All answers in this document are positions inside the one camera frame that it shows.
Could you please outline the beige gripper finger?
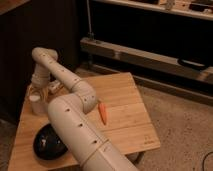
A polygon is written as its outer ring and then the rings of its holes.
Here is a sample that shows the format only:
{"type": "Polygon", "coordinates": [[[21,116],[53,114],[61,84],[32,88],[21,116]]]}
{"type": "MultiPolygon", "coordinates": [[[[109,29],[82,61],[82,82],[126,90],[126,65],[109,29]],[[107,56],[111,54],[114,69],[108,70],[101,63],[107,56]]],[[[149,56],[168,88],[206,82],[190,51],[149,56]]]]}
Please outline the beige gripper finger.
{"type": "Polygon", "coordinates": [[[41,89],[41,97],[43,100],[48,99],[49,90],[47,87],[41,89]]]}
{"type": "Polygon", "coordinates": [[[30,97],[33,93],[34,93],[34,86],[30,84],[27,90],[27,97],[30,97]]]}

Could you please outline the white ribbed gripper body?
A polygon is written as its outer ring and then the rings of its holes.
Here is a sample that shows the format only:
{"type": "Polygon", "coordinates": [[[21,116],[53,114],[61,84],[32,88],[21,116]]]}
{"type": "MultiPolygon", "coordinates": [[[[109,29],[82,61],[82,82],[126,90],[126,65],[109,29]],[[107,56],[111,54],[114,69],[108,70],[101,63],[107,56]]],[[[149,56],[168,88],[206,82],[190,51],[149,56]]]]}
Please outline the white ribbed gripper body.
{"type": "Polygon", "coordinates": [[[36,65],[31,77],[32,84],[37,88],[44,88],[50,81],[50,72],[41,65],[36,65]]]}

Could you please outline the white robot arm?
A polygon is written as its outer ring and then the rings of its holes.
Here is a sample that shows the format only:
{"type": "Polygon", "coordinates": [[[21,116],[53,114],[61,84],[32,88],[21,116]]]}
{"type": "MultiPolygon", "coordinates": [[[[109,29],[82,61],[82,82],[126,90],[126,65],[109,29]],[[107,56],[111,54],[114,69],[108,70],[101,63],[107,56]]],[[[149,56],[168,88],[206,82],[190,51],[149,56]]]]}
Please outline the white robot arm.
{"type": "Polygon", "coordinates": [[[48,119],[83,171],[139,171],[87,118],[97,104],[93,87],[57,62],[53,49],[32,50],[36,62],[31,77],[29,100],[35,114],[48,119]],[[50,75],[68,91],[47,101],[50,75]]]}

